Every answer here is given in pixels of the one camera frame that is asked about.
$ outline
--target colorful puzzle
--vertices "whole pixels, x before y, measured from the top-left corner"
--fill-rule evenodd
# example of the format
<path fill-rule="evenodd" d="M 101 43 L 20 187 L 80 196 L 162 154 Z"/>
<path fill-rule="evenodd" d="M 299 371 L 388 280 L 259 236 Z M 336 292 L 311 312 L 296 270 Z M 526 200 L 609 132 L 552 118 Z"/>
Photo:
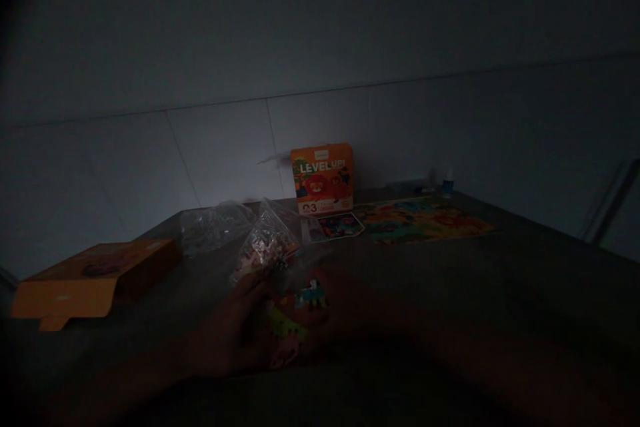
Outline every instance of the colorful puzzle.
<path fill-rule="evenodd" d="M 273 299 L 273 308 L 267 314 L 267 327 L 277 339 L 278 348 L 271 358 L 271 369 L 284 367 L 298 355 L 300 343 L 309 335 L 300 322 L 309 311 L 326 307 L 325 292 L 316 280 L 311 280 L 308 288 L 295 294 L 288 292 L 283 297 Z"/>
<path fill-rule="evenodd" d="M 353 213 L 376 244 L 394 245 L 473 237 L 495 227 L 432 197 L 363 203 Z"/>

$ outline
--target hand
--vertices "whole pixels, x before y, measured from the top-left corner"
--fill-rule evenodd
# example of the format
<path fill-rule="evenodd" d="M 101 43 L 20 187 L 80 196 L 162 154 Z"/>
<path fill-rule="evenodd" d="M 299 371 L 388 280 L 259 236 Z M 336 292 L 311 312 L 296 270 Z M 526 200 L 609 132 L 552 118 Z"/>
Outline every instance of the hand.
<path fill-rule="evenodd" d="M 211 315 L 185 338 L 183 363 L 188 376 L 222 377 L 268 364 L 271 351 L 268 332 L 265 330 L 243 342 L 243 327 L 270 292 L 261 272 L 240 279 Z"/>
<path fill-rule="evenodd" d="M 311 272 L 307 283 L 311 279 L 325 291 L 328 308 L 311 312 L 303 323 L 311 331 L 309 343 L 368 337 L 395 328 L 399 310 L 396 302 L 351 274 L 320 267 Z"/>

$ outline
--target white wall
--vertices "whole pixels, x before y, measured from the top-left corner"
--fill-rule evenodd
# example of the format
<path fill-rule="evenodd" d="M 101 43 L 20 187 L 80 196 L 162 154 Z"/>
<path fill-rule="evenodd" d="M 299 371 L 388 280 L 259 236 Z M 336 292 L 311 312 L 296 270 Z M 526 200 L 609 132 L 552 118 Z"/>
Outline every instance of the white wall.
<path fill-rule="evenodd" d="M 7 125 L 640 48 L 639 0 L 23 0 Z"/>
<path fill-rule="evenodd" d="M 358 187 L 455 168 L 455 186 L 571 235 L 640 155 L 640 59 L 609 59 L 6 129 L 0 264 L 19 278 L 175 212 L 294 196 L 257 162 L 348 141 Z"/>

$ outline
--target cartoon lion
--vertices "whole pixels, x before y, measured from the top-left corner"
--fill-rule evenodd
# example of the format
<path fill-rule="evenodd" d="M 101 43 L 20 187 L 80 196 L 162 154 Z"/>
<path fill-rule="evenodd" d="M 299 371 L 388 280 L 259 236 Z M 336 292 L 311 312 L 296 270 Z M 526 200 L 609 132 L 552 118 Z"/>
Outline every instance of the cartoon lion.
<path fill-rule="evenodd" d="M 329 184 L 323 175 L 315 174 L 305 180 L 305 188 L 311 201 L 318 201 L 328 193 Z"/>

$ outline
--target wall tile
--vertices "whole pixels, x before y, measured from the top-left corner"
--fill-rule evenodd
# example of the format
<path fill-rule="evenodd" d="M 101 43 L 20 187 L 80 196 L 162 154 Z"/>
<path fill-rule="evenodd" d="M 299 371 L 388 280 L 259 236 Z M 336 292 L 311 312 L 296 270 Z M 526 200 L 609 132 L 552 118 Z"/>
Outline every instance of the wall tile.
<path fill-rule="evenodd" d="M 199 207 L 164 112 L 76 123 L 98 180 L 132 238 Z"/>
<path fill-rule="evenodd" d="M 373 159 L 368 90 L 353 88 L 268 99 L 278 152 L 319 143 L 349 142 L 356 188 L 371 185 Z M 291 162 L 281 161 L 283 193 L 295 197 Z"/>
<path fill-rule="evenodd" d="M 605 177 L 634 152 L 638 66 L 584 62 L 371 87 L 371 131 L 393 145 L 374 144 L 380 180 L 432 166 L 441 179 L 451 166 L 458 190 L 577 235 Z"/>
<path fill-rule="evenodd" d="M 68 124 L 5 132 L 0 141 L 0 263 L 13 275 L 130 240 Z"/>
<path fill-rule="evenodd" d="M 371 105 L 371 154 L 373 187 L 387 182 L 427 177 L 434 167 L 429 146 L 435 129 L 429 119 L 427 82 L 412 81 L 374 86 Z"/>
<path fill-rule="evenodd" d="M 264 100 L 169 112 L 180 151 L 203 207 L 225 200 L 282 198 Z"/>

